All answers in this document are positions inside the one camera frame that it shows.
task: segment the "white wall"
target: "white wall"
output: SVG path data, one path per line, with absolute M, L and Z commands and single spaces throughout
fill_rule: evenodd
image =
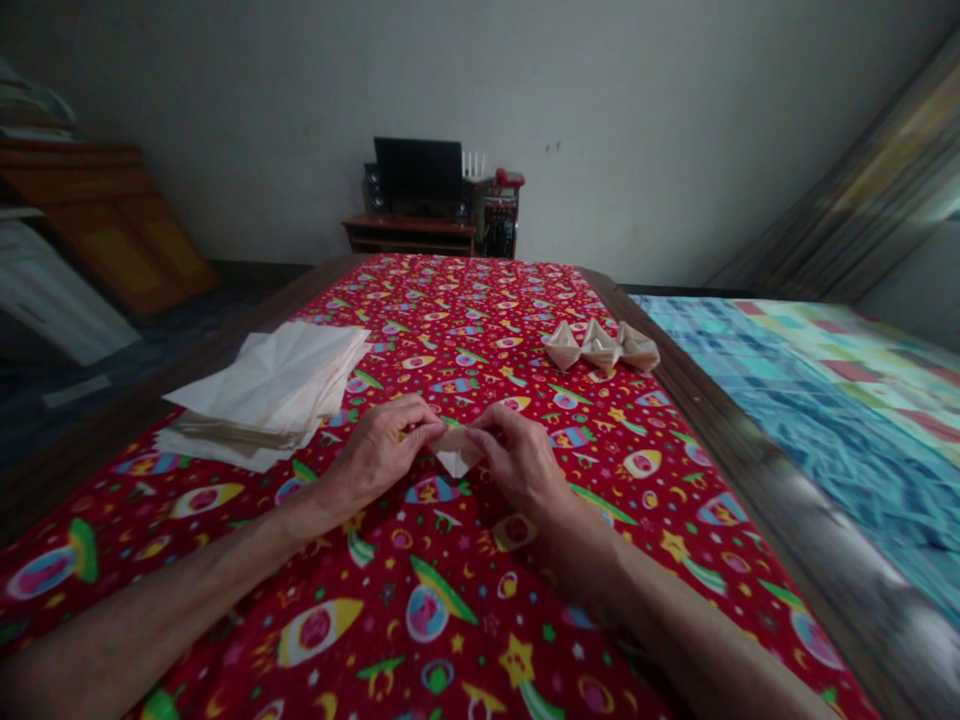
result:
M 522 258 L 696 285 L 830 167 L 952 5 L 8 0 L 0 54 L 89 135 L 142 144 L 210 257 L 346 252 L 381 134 L 523 172 Z
M 857 309 L 960 353 L 960 222 L 945 222 Z

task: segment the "white cabinet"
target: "white cabinet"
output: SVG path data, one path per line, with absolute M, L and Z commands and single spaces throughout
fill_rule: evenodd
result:
M 0 222 L 0 307 L 80 365 L 140 335 L 33 229 Z

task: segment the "curtain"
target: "curtain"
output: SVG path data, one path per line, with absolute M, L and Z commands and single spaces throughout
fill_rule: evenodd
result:
M 960 33 L 954 30 L 830 173 L 721 273 L 732 272 L 738 286 L 763 297 L 851 303 L 958 205 Z

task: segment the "speaker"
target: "speaker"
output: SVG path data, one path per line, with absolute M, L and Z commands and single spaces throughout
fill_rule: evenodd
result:
M 367 186 L 367 199 L 373 212 L 387 212 L 390 208 L 380 184 L 380 168 L 376 163 L 363 164 L 363 181 Z
M 460 183 L 460 199 L 457 200 L 453 214 L 458 220 L 466 220 L 470 217 L 471 196 L 473 195 L 473 185 L 468 182 Z

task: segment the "hand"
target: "hand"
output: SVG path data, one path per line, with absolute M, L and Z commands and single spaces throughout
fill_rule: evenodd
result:
M 494 428 L 502 431 L 503 444 Z M 574 497 L 540 423 L 494 403 L 470 424 L 467 437 L 486 455 L 501 492 L 527 517 L 536 520 Z
M 291 508 L 296 534 L 316 537 L 350 519 L 406 475 L 420 449 L 446 431 L 419 395 L 368 410 L 320 483 L 298 493 L 298 507 Z

